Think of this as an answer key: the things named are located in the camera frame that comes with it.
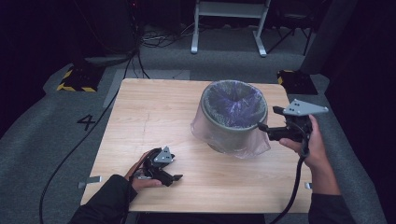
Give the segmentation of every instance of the wooden table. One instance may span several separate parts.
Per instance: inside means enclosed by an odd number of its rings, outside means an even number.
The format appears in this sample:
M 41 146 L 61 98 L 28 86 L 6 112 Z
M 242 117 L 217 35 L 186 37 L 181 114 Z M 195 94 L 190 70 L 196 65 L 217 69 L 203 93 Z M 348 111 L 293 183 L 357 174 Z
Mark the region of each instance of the wooden table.
M 191 133 L 191 122 L 207 81 L 124 79 L 108 121 L 91 176 L 86 203 L 111 175 L 125 175 L 141 155 L 155 147 L 169 146 L 175 160 L 164 170 L 183 175 L 170 187 L 142 190 L 131 211 L 279 213 L 290 199 L 298 156 L 278 142 L 253 159 L 218 153 Z M 286 107 L 289 100 L 280 85 L 252 84 L 269 106 L 270 127 L 285 126 L 284 117 L 272 106 Z M 304 165 L 292 213 L 307 213 L 311 190 L 310 172 Z

